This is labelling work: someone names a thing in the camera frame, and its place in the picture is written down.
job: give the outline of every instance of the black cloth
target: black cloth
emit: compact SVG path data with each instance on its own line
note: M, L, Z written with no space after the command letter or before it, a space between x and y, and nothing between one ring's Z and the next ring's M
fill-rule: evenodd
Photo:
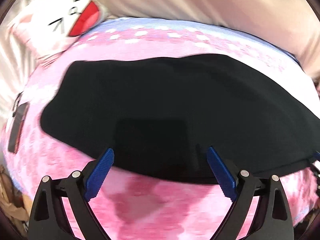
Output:
M320 120L273 80L225 55L77 61L44 108L49 135L114 165L161 179L216 183L222 158L257 176L308 166Z

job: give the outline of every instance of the textured blue rubber pad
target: textured blue rubber pad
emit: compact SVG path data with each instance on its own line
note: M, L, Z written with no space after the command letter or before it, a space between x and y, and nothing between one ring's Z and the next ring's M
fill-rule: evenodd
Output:
M313 156L317 159L317 161L320 161L320 153L319 152L315 152L313 154Z
M97 163L85 184L84 198L87 201L90 201L90 199L97 196L104 179L113 165L114 159L115 155L113 149L109 148Z
M207 161L224 195L230 198L232 202L235 201L238 197L236 192L236 181L212 147L208 148Z

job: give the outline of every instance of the metal pin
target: metal pin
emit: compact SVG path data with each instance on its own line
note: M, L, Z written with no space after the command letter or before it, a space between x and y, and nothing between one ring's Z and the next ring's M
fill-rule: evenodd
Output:
M273 179L274 181L279 181L279 177L278 177L277 175L272 175L272 179Z
M248 176L249 176L249 172L246 171L246 170L240 171L240 174L241 174L242 176L244 176L244 177L248 177Z
M44 177L42 178L42 181L43 181L43 182L47 182L49 179L50 179L49 176L44 176Z
M77 177L80 176L80 174L81 174L80 171L74 171L74 172L72 173L72 177L77 178Z

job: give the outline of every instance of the cat face plush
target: cat face plush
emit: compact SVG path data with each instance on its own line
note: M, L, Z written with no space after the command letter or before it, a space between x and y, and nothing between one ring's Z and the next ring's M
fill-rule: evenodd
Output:
M42 65L52 63L107 10L96 0L34 0L8 26Z

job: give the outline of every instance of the pink floral fabric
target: pink floral fabric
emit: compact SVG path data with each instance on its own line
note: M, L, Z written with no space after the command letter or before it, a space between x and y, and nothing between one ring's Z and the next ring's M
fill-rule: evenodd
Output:
M154 24L153 27L133 24L126 30L118 30L119 21L115 20L82 36L49 67L38 67L34 71L20 102L30 102L30 108L16 155L6 150L12 120L8 121L1 135L11 176L25 194L33 198L43 176L64 178L74 170L83 169L91 160L45 134L39 123L43 108L57 92L68 66L76 60L225 54L263 72L320 116L319 100L312 81L289 56L250 39L219 32L207 33L201 28L172 30L164 26L165 20L162 21L162 25ZM316 180L307 168L282 177L281 182L296 224L317 200ZM246 235L257 202L254 197L239 238ZM64 199L64 204L76 237L83 239L68 200ZM98 196L90 201L99 222L114 240L207 240L222 222L230 205L231 201L224 197L219 185L163 181L116 167L111 168Z

